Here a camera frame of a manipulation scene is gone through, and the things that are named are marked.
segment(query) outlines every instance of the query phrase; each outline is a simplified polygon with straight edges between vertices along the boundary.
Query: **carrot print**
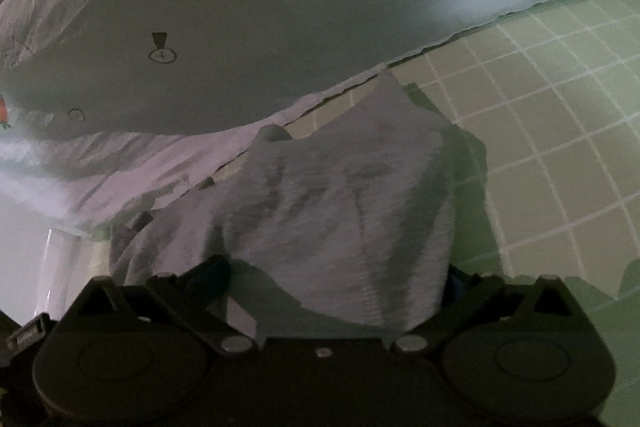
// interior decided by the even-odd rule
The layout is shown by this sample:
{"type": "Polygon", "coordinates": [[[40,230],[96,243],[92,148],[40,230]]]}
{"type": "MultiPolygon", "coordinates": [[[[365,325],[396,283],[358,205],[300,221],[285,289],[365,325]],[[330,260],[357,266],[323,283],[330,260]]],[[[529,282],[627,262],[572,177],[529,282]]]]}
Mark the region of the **carrot print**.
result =
{"type": "Polygon", "coordinates": [[[6,113],[6,105],[4,104],[4,98],[2,98],[2,96],[0,96],[0,125],[4,130],[11,129],[9,116],[6,113]]]}

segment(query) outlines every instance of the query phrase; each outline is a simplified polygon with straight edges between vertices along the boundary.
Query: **silver screw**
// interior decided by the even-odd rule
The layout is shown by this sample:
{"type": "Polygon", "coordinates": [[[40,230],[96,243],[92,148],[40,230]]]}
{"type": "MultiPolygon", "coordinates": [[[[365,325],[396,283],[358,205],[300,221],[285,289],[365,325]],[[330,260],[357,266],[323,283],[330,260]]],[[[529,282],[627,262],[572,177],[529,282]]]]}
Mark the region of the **silver screw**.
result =
{"type": "Polygon", "coordinates": [[[239,353],[246,353],[254,347],[254,342],[247,337],[241,337],[240,335],[233,335],[227,337],[220,342],[220,347],[228,353],[238,355],[239,353]]]}
{"type": "Polygon", "coordinates": [[[429,345],[427,339],[420,335],[405,335],[396,340],[396,346],[404,353],[417,353],[429,345]]]}
{"type": "Polygon", "coordinates": [[[328,359],[333,353],[334,350],[331,347],[318,347],[316,349],[316,357],[319,359],[328,359]]]}

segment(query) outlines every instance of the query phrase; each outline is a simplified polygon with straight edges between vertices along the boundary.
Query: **gray fabric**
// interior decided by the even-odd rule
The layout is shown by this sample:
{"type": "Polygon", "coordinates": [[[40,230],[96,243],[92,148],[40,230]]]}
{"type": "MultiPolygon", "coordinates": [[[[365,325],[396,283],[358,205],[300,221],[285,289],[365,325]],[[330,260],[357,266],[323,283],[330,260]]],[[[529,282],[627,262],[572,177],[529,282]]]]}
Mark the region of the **gray fabric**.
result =
{"type": "Polygon", "coordinates": [[[438,311],[446,281],[451,129],[383,71],[369,96],[310,137],[265,128],[238,174],[126,237],[112,276],[136,284],[223,253],[229,296],[259,337],[398,335],[438,311]]]}

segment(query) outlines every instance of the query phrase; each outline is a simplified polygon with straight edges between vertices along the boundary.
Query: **white wall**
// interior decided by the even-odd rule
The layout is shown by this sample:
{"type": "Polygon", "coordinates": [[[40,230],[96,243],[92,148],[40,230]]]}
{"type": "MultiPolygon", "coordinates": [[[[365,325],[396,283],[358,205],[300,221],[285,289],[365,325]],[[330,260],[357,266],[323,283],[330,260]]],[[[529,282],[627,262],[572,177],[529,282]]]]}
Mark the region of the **white wall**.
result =
{"type": "Polygon", "coordinates": [[[45,219],[0,200],[0,309],[20,324],[33,318],[48,235],[45,219]]]}

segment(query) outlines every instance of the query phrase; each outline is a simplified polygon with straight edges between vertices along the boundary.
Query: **wrinkled white sheet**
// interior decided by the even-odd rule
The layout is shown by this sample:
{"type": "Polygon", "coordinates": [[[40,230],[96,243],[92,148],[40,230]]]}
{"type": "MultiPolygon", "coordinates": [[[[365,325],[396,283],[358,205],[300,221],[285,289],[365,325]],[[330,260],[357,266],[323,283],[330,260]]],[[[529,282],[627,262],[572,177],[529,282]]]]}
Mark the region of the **wrinkled white sheet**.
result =
{"type": "Polygon", "coordinates": [[[0,192],[75,230],[164,206],[267,122],[243,125],[543,1],[4,0],[0,192]],[[149,60],[153,32],[175,62],[149,60]]]}

